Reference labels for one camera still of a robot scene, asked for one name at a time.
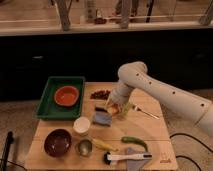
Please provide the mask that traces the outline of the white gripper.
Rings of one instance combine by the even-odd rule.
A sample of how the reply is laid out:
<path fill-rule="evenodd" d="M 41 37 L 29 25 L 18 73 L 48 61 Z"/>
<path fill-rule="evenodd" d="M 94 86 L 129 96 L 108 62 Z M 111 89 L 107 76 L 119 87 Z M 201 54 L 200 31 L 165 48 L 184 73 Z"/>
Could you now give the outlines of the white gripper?
<path fill-rule="evenodd" d="M 110 107 L 118 105 L 119 107 L 126 104 L 129 100 L 129 93 L 127 91 L 121 91 L 120 89 L 113 89 L 109 95 L 106 106 Z"/>

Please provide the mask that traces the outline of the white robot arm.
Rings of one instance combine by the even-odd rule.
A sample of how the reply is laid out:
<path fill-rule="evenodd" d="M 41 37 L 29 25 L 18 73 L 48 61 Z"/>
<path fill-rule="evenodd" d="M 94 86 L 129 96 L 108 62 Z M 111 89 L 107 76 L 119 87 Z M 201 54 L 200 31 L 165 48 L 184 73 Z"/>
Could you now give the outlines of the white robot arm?
<path fill-rule="evenodd" d="M 164 106 L 200 127 L 213 138 L 213 101 L 158 81 L 147 74 L 141 61 L 123 64 L 118 69 L 118 82 L 111 91 L 107 105 L 122 108 L 134 89 L 140 89 Z"/>

